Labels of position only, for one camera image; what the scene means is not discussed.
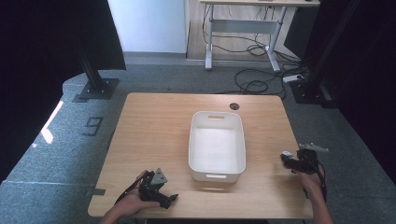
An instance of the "black curtain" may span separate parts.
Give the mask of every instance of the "black curtain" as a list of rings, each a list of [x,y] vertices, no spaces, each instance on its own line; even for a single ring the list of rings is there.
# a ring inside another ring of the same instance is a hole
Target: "black curtain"
[[[317,75],[313,79],[319,77],[319,82],[334,85],[340,111],[396,183],[393,168],[396,160],[393,152],[396,148],[396,91],[393,88],[396,14],[393,10],[396,4],[391,0],[352,0],[349,5],[341,2],[327,0],[320,9],[322,14],[317,17],[306,59]],[[345,14],[351,2],[356,3],[353,13]],[[337,10],[333,11],[335,15],[348,19],[329,17],[332,14],[329,9]],[[326,24],[333,24],[334,28],[326,31]],[[326,41],[332,39],[333,31],[340,27],[343,28],[339,36],[323,58],[323,51],[318,49],[323,42],[329,44]]]
[[[1,181],[58,104],[63,83],[83,73],[78,48],[97,70],[125,63],[106,0],[3,1],[0,29]]]

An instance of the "white desk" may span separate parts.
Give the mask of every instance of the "white desk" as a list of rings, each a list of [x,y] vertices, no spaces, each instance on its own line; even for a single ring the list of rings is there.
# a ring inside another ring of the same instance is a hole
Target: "white desk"
[[[319,0],[200,0],[201,3],[210,5],[209,40],[206,45],[205,69],[212,69],[212,33],[245,33],[245,34],[270,34],[273,35],[271,43],[266,47],[268,58],[276,73],[280,72],[274,54],[274,47],[282,27],[287,7],[318,7]],[[215,5],[240,5],[240,6],[271,6],[282,7],[277,21],[237,21],[214,19]]]

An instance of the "grey carpet floor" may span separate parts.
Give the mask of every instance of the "grey carpet floor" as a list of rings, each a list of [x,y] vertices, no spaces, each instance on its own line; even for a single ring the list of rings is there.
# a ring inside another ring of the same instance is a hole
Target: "grey carpet floor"
[[[102,77],[120,82],[110,100],[87,103],[73,103],[87,82],[85,75],[67,80],[62,107],[47,127],[50,136],[39,134],[0,186],[0,223],[98,223],[87,210],[127,94],[239,91],[233,78],[242,69],[234,64],[206,72],[202,65],[131,63],[127,71],[101,71]],[[279,78],[270,75],[251,73],[240,81],[271,78],[268,92],[280,91]],[[326,167],[335,222],[396,223],[396,188],[343,115],[320,105],[298,105],[287,85],[285,92],[283,104],[298,143],[330,150],[318,156]]]

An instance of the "human hand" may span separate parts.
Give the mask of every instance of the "human hand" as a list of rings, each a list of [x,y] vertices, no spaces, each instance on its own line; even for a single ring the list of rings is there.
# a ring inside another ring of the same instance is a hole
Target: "human hand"
[[[323,167],[319,166],[319,170],[320,173],[325,177]],[[311,197],[311,195],[322,195],[320,178],[316,173],[309,175],[294,170],[293,172],[300,176],[301,184],[303,185],[309,197]]]
[[[146,171],[143,171],[136,179],[140,178]],[[101,224],[117,223],[122,217],[129,217],[145,208],[159,207],[157,202],[143,202],[139,197],[139,186],[141,182],[137,183],[136,187],[129,191],[125,197],[116,203],[103,217]]]

